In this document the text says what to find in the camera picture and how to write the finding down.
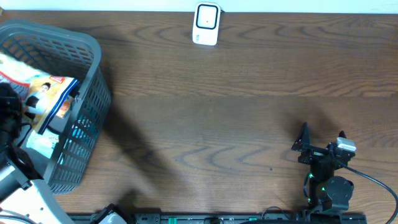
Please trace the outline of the yellow noodle snack bag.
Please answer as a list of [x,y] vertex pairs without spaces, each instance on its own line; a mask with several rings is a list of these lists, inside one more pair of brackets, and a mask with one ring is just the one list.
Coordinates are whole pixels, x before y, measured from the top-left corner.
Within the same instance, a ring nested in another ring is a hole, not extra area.
[[43,134],[79,80],[53,76],[1,54],[1,82],[19,95],[23,117]]

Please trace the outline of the teal wet wipes pack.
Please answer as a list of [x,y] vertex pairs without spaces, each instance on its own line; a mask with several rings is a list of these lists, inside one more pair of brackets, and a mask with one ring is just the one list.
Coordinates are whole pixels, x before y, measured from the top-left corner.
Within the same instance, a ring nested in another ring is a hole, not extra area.
[[26,147],[31,148],[44,157],[50,159],[58,142],[58,134],[55,134],[48,129],[46,129],[43,134],[38,134],[33,130],[26,142]]

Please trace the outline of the orange tissue pack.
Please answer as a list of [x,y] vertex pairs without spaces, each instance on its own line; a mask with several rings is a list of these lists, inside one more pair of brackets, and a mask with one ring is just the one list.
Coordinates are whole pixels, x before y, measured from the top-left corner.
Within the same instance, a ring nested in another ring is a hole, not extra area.
[[66,115],[69,113],[69,111],[72,107],[73,102],[74,102],[74,97],[67,96],[66,100],[63,102],[60,109],[58,110],[56,116],[61,119],[66,117]]

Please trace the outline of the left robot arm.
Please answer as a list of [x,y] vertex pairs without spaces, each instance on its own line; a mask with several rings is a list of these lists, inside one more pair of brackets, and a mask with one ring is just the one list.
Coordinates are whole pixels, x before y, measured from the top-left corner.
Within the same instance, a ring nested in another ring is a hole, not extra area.
[[20,96],[1,83],[1,223],[73,223],[15,144],[23,125]]

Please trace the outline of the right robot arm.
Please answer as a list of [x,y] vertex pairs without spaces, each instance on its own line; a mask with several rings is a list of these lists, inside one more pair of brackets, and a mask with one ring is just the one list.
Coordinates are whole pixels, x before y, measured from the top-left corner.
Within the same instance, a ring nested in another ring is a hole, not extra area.
[[342,213],[349,209],[354,184],[335,175],[356,155],[355,143],[341,131],[336,141],[325,147],[313,146],[308,124],[304,123],[291,150],[298,151],[298,162],[310,166],[303,184],[308,207],[296,214],[296,219],[314,223],[341,223]]

